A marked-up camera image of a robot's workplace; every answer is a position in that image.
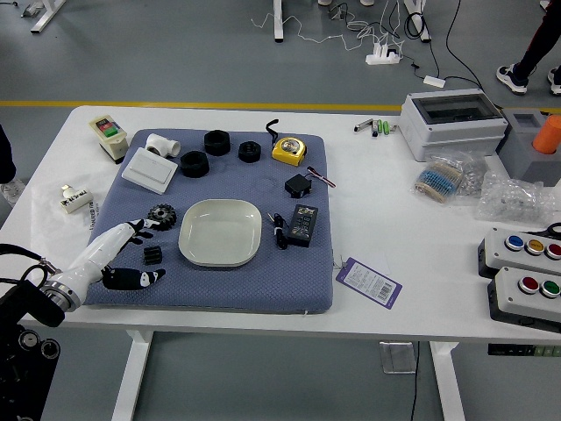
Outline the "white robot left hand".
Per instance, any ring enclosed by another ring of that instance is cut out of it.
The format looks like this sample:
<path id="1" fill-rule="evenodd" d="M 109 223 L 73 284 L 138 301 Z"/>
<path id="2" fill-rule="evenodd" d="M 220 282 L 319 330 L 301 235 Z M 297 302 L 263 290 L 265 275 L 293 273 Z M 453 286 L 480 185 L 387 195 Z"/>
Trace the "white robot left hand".
<path id="1" fill-rule="evenodd" d="M 89 285 L 102 282 L 106 289 L 139 290 L 149 287 L 166 274 L 165 269 L 141 272 L 130 268 L 111 268 L 110 263 L 129 243 L 140 244 L 153 235 L 144 232 L 158 223 L 138 219 L 116 225 L 96 237 L 74 260 L 70 269 L 53 275 L 41 290 L 63 311 L 73 311 L 86 300 Z"/>

